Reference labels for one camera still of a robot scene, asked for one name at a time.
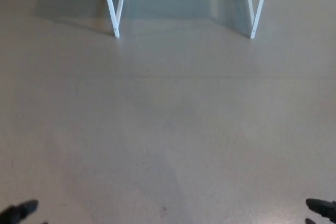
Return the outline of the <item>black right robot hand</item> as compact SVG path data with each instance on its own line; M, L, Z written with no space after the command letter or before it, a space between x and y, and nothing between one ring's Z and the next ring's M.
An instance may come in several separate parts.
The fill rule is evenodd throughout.
M335 223L335 201L308 198L306 199L306 205L314 213Z

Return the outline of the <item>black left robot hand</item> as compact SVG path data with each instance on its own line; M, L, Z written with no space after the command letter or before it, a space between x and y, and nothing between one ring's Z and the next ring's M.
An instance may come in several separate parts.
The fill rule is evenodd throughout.
M38 208L36 199L24 201L18 205L10 205L1 212L1 224L17 224L33 214Z

